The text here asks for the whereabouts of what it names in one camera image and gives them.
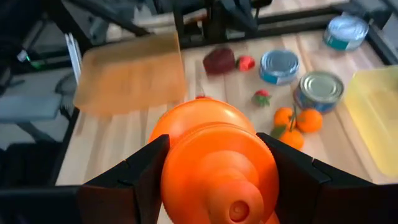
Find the tangerine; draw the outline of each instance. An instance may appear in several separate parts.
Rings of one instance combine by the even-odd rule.
[[[274,126],[286,125],[290,128],[294,111],[292,108],[279,108],[274,115]],[[293,128],[296,126],[296,120],[293,121]]]
[[[322,128],[322,114],[315,109],[303,110],[297,116],[297,127],[303,133],[314,133]]]
[[[304,146],[303,134],[295,128],[286,129],[286,131],[282,135],[280,135],[279,140],[299,151]]]

